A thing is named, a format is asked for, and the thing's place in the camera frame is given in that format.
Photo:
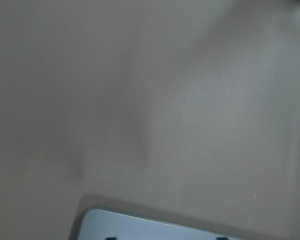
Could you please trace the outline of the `grey laptop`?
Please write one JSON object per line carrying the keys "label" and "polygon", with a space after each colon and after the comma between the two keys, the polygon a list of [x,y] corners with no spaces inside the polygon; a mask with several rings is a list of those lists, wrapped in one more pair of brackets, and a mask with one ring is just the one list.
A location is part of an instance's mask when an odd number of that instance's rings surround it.
{"label": "grey laptop", "polygon": [[77,240],[234,240],[232,236],[92,207],[85,211]]}

